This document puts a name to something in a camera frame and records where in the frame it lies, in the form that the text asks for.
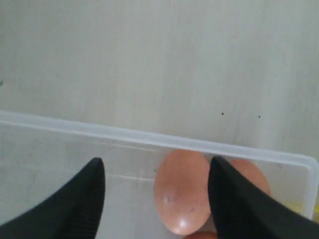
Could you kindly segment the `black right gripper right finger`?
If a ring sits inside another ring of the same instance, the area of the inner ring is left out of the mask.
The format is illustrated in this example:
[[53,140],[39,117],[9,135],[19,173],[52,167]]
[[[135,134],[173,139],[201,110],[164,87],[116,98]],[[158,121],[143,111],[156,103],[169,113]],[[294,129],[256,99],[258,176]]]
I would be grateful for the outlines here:
[[318,239],[319,225],[277,202],[226,159],[213,157],[208,197],[220,239]]

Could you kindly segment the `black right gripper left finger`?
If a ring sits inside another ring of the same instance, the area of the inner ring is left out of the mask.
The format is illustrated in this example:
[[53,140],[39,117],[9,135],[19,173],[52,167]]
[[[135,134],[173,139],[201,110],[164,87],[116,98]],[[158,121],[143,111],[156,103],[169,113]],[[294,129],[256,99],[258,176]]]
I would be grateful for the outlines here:
[[46,200],[0,227],[2,239],[94,239],[105,202],[105,168],[90,160]]

